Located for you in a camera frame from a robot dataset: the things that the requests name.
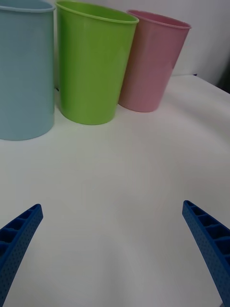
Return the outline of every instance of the light blue cup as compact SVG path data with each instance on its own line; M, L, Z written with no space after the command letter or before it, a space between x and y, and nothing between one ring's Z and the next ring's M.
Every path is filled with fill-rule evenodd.
M0 0L0 139L35 138L54 124L54 9Z

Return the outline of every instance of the plastic cup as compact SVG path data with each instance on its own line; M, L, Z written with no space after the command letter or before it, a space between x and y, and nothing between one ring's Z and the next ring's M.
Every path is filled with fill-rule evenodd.
M57 2L61 112L96 125L115 115L138 19L103 6Z
M0 138L26 140L54 123L54 26L47 2L0 0Z
M119 104L138 112L158 108L175 67L189 24L176 19L129 10L139 18Z

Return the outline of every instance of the white wall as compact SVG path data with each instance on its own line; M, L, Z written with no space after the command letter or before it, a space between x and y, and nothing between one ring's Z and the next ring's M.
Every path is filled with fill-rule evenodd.
M230 0L92 0L118 10L137 9L191 24L173 74L197 73L216 84L230 59Z

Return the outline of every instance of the green cup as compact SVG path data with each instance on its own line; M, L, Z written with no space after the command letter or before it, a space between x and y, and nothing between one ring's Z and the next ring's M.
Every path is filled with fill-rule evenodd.
M115 115L139 20L103 6L57 2L61 112L97 125Z

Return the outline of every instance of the blue plastic gripper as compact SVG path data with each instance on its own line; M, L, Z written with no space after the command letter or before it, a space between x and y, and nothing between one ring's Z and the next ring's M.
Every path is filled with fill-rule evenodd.
M190 201L184 201L182 214L211 273L224 307L230 307L230 230Z
M37 204L0 230L0 307L42 219L42 207Z

